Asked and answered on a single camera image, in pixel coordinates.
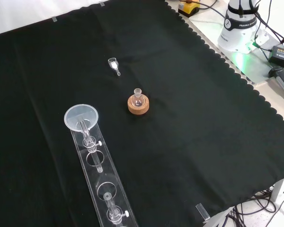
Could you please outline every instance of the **circular hole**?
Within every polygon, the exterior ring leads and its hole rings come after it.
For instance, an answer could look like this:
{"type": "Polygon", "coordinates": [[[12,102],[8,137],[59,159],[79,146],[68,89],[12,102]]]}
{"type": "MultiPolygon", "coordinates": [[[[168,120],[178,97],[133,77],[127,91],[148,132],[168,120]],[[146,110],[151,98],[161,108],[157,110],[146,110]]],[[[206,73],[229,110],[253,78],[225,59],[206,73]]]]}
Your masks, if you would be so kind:
{"type": "MultiPolygon", "coordinates": [[[[91,126],[92,126],[90,120],[84,119],[84,122],[85,122],[86,127],[87,127],[88,129],[90,129],[91,126]]],[[[79,122],[76,123],[76,129],[77,129],[78,131],[82,131],[82,128],[81,128],[79,122]]]]}
{"type": "Polygon", "coordinates": [[[115,225],[121,223],[121,221],[122,221],[122,215],[123,215],[123,211],[122,211],[121,207],[116,206],[116,209],[119,211],[119,214],[120,214],[120,215],[117,216],[117,217],[115,217],[115,218],[110,217],[110,215],[109,215],[109,210],[106,212],[106,216],[107,216],[108,220],[110,220],[111,222],[113,222],[115,225]]]}
{"type": "Polygon", "coordinates": [[[104,200],[104,194],[105,193],[111,193],[112,197],[115,197],[117,194],[117,188],[116,186],[111,182],[104,182],[100,184],[100,186],[97,189],[97,195],[101,200],[104,200]]]}
{"type": "MultiPolygon", "coordinates": [[[[104,161],[104,154],[99,151],[99,150],[96,150],[96,154],[98,155],[98,158],[100,160],[100,163],[102,164],[103,161],[104,161]]],[[[86,161],[87,163],[90,165],[90,166],[96,166],[95,162],[94,162],[94,159],[92,157],[92,153],[89,153],[87,156],[86,156],[86,161]]]]}

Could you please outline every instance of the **cable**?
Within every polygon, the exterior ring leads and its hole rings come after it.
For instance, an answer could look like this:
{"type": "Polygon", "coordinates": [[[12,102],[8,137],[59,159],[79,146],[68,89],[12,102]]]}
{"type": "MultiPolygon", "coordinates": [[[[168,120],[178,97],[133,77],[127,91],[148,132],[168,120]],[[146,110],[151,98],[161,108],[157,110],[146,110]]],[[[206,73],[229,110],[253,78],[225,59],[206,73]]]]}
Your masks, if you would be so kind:
{"type": "Polygon", "coordinates": [[[257,7],[257,4],[259,4],[259,3],[260,3],[260,1],[262,1],[262,0],[259,0],[259,1],[255,4],[255,7],[257,7]]]}
{"type": "Polygon", "coordinates": [[[240,213],[240,212],[238,212],[238,214],[240,214],[240,215],[251,215],[251,214],[256,214],[256,213],[258,213],[258,212],[260,212],[260,211],[263,211],[263,210],[266,210],[266,211],[269,212],[269,213],[275,213],[275,211],[276,211],[276,206],[275,206],[275,204],[270,200],[271,194],[272,194],[271,192],[268,192],[268,191],[267,191],[267,192],[266,192],[265,194],[263,194],[263,195],[260,195],[260,196],[255,195],[254,198],[251,198],[251,199],[247,200],[247,201],[255,201],[255,200],[257,200],[258,203],[260,204],[260,206],[262,207],[261,209],[259,209],[259,210],[257,210],[257,211],[254,211],[254,212],[252,212],[252,213],[243,213],[243,212],[240,213]],[[266,200],[266,201],[267,201],[266,206],[263,206],[263,204],[262,204],[259,200],[266,200]],[[268,210],[268,209],[267,209],[267,207],[268,207],[268,205],[269,205],[270,203],[273,205],[274,210],[268,210]]]}
{"type": "MultiPolygon", "coordinates": [[[[253,10],[253,11],[255,11],[255,7],[254,7],[253,4],[252,4],[252,0],[249,0],[249,5],[250,5],[250,9],[253,10]]],[[[281,37],[282,39],[284,39],[283,36],[281,36],[278,32],[276,32],[275,30],[273,30],[273,29],[262,19],[262,17],[260,16],[260,14],[259,14],[258,12],[255,12],[254,14],[255,14],[255,16],[256,16],[266,27],[268,27],[268,28],[276,35],[276,37],[278,38],[278,40],[279,40],[280,42],[281,42],[280,37],[281,37]]]]}
{"type": "Polygon", "coordinates": [[[228,215],[226,216],[226,219],[225,219],[225,221],[224,221],[222,227],[225,227],[225,226],[226,226],[227,221],[228,221],[228,215]]]}
{"type": "MultiPolygon", "coordinates": [[[[283,203],[284,203],[284,201],[281,203],[281,205],[280,205],[279,209],[276,211],[276,213],[281,209],[283,203]]],[[[273,214],[273,216],[271,217],[271,219],[269,220],[269,222],[267,223],[267,225],[266,225],[265,227],[267,227],[267,226],[270,224],[271,220],[274,218],[274,216],[276,215],[276,213],[273,214]]]]}
{"type": "Polygon", "coordinates": [[[191,0],[189,0],[189,2],[198,3],[198,4],[202,5],[202,6],[206,6],[206,7],[210,8],[210,9],[212,9],[213,11],[215,11],[216,13],[218,13],[221,17],[223,17],[223,18],[225,19],[225,16],[224,16],[222,13],[220,13],[219,11],[217,11],[216,9],[214,9],[214,8],[211,7],[211,6],[205,5],[205,4],[200,3],[200,2],[198,2],[198,1],[191,1],[191,0]]]}
{"type": "Polygon", "coordinates": [[[268,10],[268,18],[267,18],[267,24],[269,22],[269,18],[270,18],[270,9],[271,9],[271,3],[273,2],[273,0],[270,0],[270,3],[269,3],[269,10],[268,10]]]}
{"type": "Polygon", "coordinates": [[[210,7],[213,7],[216,3],[217,3],[218,0],[216,0],[210,7]]]}
{"type": "Polygon", "coordinates": [[[242,205],[242,203],[241,203],[241,212],[242,212],[242,214],[243,214],[243,205],[242,205]]]}

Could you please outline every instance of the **black tablecloth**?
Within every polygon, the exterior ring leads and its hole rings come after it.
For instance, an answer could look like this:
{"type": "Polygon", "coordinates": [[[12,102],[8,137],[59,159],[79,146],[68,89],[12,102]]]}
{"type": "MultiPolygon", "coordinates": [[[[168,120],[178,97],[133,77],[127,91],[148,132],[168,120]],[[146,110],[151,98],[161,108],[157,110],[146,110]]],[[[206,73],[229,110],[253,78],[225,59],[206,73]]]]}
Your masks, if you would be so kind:
{"type": "Polygon", "coordinates": [[[89,104],[141,227],[198,226],[284,178],[284,121],[162,0],[0,35],[0,227],[98,226],[66,110],[89,104]],[[121,77],[107,60],[116,57],[121,77]],[[150,99],[133,116],[135,88],[150,99]]]}

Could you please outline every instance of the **clear acrylic rack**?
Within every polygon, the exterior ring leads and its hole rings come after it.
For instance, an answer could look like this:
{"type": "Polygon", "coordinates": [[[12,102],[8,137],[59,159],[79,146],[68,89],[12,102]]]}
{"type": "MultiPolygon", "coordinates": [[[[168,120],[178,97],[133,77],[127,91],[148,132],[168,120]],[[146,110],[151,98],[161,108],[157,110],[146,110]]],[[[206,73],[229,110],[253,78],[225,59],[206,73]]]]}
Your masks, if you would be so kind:
{"type": "Polygon", "coordinates": [[[79,155],[101,227],[138,227],[90,105],[71,107],[64,116],[79,155]]]}

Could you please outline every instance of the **black cable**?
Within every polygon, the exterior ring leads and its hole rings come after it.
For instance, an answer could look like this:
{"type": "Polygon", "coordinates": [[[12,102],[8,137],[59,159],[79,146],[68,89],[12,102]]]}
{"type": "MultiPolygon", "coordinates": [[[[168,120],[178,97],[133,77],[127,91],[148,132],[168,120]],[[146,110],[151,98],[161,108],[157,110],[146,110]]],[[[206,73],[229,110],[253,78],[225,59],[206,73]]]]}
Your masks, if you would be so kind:
{"type": "Polygon", "coordinates": [[[273,214],[273,216],[271,217],[271,219],[269,220],[269,222],[267,223],[267,225],[265,227],[267,227],[270,224],[271,220],[274,218],[274,216],[277,214],[277,212],[281,209],[283,203],[284,203],[284,201],[281,203],[279,209],[276,211],[276,213],[273,214]]]}
{"type": "MultiPolygon", "coordinates": [[[[255,7],[253,6],[252,4],[252,0],[249,0],[249,5],[250,5],[250,9],[255,11],[255,7]]],[[[263,19],[262,17],[260,16],[260,14],[258,12],[255,12],[255,16],[257,17],[257,19],[259,19],[266,27],[268,27],[275,35],[276,37],[278,38],[278,40],[281,42],[280,38],[281,37],[282,39],[284,39],[283,36],[281,36],[278,32],[276,32],[275,30],[273,30],[263,19]]]]}
{"type": "MultiPolygon", "coordinates": [[[[242,214],[243,214],[243,205],[242,205],[242,203],[241,203],[241,212],[242,212],[242,214]]],[[[243,221],[243,225],[245,225],[245,224],[244,224],[244,215],[242,215],[242,221],[243,221]]]]}
{"type": "Polygon", "coordinates": [[[254,212],[252,212],[252,213],[246,213],[246,214],[245,214],[245,213],[240,213],[240,212],[238,212],[238,214],[240,214],[240,215],[251,215],[251,214],[256,214],[256,213],[258,213],[258,212],[260,212],[260,211],[263,211],[263,210],[266,210],[267,212],[270,212],[270,213],[274,213],[274,212],[276,211],[276,206],[275,206],[275,204],[270,200],[270,198],[271,198],[271,193],[267,193],[267,194],[265,194],[265,195],[260,195],[260,196],[256,196],[256,195],[255,195],[255,198],[249,199],[249,200],[247,200],[247,201],[255,201],[255,200],[257,200],[262,208],[259,209],[259,210],[257,210],[257,211],[254,211],[254,212]],[[263,204],[262,204],[259,200],[266,200],[266,201],[267,201],[266,206],[263,206],[263,204]],[[270,203],[273,205],[274,210],[268,210],[268,209],[267,209],[267,207],[268,207],[268,205],[269,205],[270,203]]]}
{"type": "Polygon", "coordinates": [[[218,0],[216,0],[210,7],[213,7],[216,3],[217,3],[218,0]]]}
{"type": "Polygon", "coordinates": [[[267,18],[267,24],[269,22],[269,18],[270,18],[270,9],[271,9],[271,3],[273,2],[273,0],[270,0],[270,3],[269,3],[269,10],[268,10],[268,18],[267,18]]]}
{"type": "Polygon", "coordinates": [[[257,3],[255,4],[255,7],[257,7],[257,4],[259,4],[259,3],[260,3],[260,1],[262,1],[262,0],[257,1],[257,3]]]}
{"type": "Polygon", "coordinates": [[[242,7],[242,5],[241,5],[241,0],[239,0],[238,13],[239,13],[240,18],[243,18],[244,10],[243,10],[243,7],[242,7]]]}
{"type": "Polygon", "coordinates": [[[211,6],[205,5],[205,4],[200,3],[200,2],[198,2],[198,1],[191,1],[191,0],[189,0],[189,2],[198,3],[198,4],[202,5],[202,6],[206,6],[206,7],[210,8],[210,9],[212,9],[213,11],[215,11],[216,13],[218,13],[221,17],[223,17],[223,18],[225,19],[225,16],[224,16],[222,13],[220,13],[219,11],[217,11],[216,9],[214,9],[214,8],[211,7],[211,6]]]}
{"type": "Polygon", "coordinates": [[[225,219],[225,221],[224,221],[224,223],[223,223],[222,227],[225,227],[225,226],[226,226],[227,221],[228,221],[228,215],[226,216],[226,219],[225,219]]]}

